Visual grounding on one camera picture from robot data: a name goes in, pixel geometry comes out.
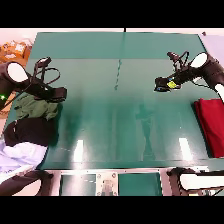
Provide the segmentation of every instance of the folded red fabric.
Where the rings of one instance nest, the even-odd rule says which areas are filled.
[[[215,158],[224,157],[224,104],[221,99],[194,102],[197,116]]]

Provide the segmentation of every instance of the yellow tag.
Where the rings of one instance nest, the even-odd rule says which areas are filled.
[[[175,88],[175,87],[177,86],[177,85],[175,84],[175,82],[173,82],[173,81],[168,82],[167,85],[168,85],[171,89],[173,89],[173,88]]]

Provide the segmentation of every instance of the light blue cloth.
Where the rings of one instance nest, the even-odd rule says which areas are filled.
[[[24,165],[36,168],[43,160],[47,147],[30,142],[19,143],[13,147],[6,146],[0,140],[0,174],[16,170]]]

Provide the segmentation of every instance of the black cloth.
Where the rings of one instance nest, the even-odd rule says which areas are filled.
[[[48,196],[50,193],[51,178],[52,174],[44,170],[30,171],[22,177],[11,177],[0,184],[0,196],[12,196],[36,180],[41,180],[41,187],[36,196]]]
[[[22,142],[47,147],[56,134],[54,119],[23,118],[11,122],[4,131],[5,144],[13,147]]]

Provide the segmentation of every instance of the glossy table surface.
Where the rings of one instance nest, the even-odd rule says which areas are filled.
[[[217,95],[191,83],[170,93],[153,91],[156,77],[172,74],[167,51],[181,54],[185,50],[192,58],[204,48],[196,35],[38,34],[26,70],[32,73],[39,58],[50,56],[49,67],[61,72],[61,78],[52,86],[68,90],[66,101],[59,106],[59,135],[40,168],[209,163],[221,167],[221,159],[208,160],[209,149],[192,105],[199,98]],[[56,75],[47,72],[46,81]],[[7,123],[14,119],[11,109]]]

